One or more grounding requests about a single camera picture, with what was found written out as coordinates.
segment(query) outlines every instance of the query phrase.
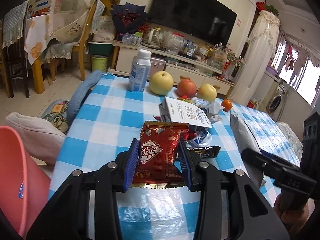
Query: yellow pear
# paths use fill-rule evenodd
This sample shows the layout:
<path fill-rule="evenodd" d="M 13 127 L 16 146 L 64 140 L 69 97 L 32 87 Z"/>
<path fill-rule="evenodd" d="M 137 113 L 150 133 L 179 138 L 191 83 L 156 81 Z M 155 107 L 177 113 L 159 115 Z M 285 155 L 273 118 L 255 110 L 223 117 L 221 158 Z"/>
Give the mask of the yellow pear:
<path fill-rule="evenodd" d="M 197 97 L 212 102 L 217 98 L 217 91 L 212 85 L 208 83 L 202 84 L 202 86 L 198 90 Z"/>
<path fill-rule="evenodd" d="M 153 93 L 164 96 L 172 89 L 173 78 L 166 71 L 158 71 L 150 78 L 149 87 Z"/>

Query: white milk bottle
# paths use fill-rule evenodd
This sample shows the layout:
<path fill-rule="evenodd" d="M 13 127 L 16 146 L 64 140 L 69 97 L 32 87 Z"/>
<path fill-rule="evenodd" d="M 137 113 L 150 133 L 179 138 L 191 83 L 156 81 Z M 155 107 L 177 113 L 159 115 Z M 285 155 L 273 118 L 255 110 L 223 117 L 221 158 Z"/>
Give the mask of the white milk bottle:
<path fill-rule="evenodd" d="M 132 92 L 142 92 L 144 90 L 151 67 L 150 57 L 150 51 L 139 49 L 138 55 L 133 58 L 129 78 L 129 89 Z"/>

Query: blue checkered tablecloth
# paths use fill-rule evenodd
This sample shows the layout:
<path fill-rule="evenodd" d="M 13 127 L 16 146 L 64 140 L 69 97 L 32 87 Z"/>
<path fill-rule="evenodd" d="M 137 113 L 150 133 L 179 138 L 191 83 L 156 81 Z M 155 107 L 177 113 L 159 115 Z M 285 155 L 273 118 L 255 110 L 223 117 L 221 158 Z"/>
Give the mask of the blue checkered tablecloth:
<path fill-rule="evenodd" d="M 159 115 L 158 104 L 163 97 L 151 94 L 148 83 L 140 93 L 130 92 L 127 87 L 127 78 L 109 73 L 94 87 L 61 148 L 50 184 L 50 197 L 73 170 L 94 171 L 115 160 L 119 152 L 129 149 L 133 138 L 140 137 L 143 123 L 154 121 L 153 115 Z M 232 111 L 246 119 L 260 148 L 299 164 L 287 139 L 267 114 L 237 104 Z M 214 123 L 209 132 L 212 134 L 210 144 L 220 146 L 221 151 L 208 161 L 224 171 L 245 170 L 230 128 L 230 114 L 223 111 L 219 114 L 223 121 Z M 271 179 L 265 180 L 260 191 L 273 205 L 280 189 L 272 185 Z M 130 188 L 126 193 L 117 193 L 123 239 L 193 239 L 199 200 L 200 193 L 189 192 L 186 186 Z M 92 230 L 89 237 L 94 239 Z"/>

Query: metal screw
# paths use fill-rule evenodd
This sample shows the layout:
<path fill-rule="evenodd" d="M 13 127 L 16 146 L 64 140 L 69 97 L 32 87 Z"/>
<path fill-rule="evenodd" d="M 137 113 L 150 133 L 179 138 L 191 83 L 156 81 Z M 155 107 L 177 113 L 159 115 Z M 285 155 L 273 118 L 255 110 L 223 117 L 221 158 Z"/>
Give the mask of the metal screw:
<path fill-rule="evenodd" d="M 199 165 L 201 168 L 208 168 L 209 167 L 209 163 L 207 163 L 207 162 L 200 162 Z"/>
<path fill-rule="evenodd" d="M 243 176 L 244 175 L 244 171 L 241 170 L 241 169 L 237 169 L 236 170 L 236 174 L 239 175 L 239 176 Z"/>
<path fill-rule="evenodd" d="M 74 170 L 72 172 L 72 175 L 75 176 L 75 177 L 80 176 L 80 174 L 81 174 L 81 170 Z"/>
<path fill-rule="evenodd" d="M 111 169 L 114 169 L 114 168 L 117 166 L 117 163 L 116 163 L 116 162 L 109 162 L 109 163 L 107 164 L 107 166 L 108 166 L 109 168 L 111 168 Z"/>

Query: pomegranate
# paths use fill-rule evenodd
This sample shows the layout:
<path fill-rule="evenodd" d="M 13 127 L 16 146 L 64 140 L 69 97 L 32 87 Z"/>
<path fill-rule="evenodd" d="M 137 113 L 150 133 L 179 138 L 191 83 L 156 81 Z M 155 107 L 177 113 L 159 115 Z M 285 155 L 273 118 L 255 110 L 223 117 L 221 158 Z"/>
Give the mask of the pomegranate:
<path fill-rule="evenodd" d="M 178 95 L 193 98 L 196 95 L 196 84 L 189 77 L 180 76 L 180 83 L 177 87 Z"/>

